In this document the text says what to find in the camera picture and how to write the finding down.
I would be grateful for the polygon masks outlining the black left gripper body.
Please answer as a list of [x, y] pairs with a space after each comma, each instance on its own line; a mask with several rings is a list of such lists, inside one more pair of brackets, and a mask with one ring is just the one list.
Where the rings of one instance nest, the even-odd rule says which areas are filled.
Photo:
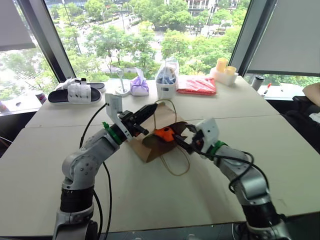
[[120, 113], [118, 117], [133, 137], [137, 137], [140, 134], [145, 136], [149, 134], [149, 131], [141, 126], [148, 118], [145, 110], [139, 110], [135, 113], [126, 110]]

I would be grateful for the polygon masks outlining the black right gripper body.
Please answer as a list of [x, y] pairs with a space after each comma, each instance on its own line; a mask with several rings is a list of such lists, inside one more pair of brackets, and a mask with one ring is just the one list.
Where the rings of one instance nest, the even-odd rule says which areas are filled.
[[193, 133], [191, 146], [195, 152], [200, 153], [204, 146], [204, 133], [202, 130], [196, 130], [195, 128], [191, 132]]

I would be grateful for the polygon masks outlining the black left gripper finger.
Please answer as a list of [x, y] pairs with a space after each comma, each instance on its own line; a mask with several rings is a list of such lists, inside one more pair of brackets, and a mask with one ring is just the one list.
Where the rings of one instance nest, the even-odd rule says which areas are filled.
[[134, 116], [136, 118], [149, 118], [155, 113], [157, 106], [158, 106], [157, 103], [146, 104], [137, 112], [135, 112]]
[[157, 109], [157, 106], [143, 106], [136, 112], [136, 123], [138, 125], [144, 123], [150, 116], [152, 116]]

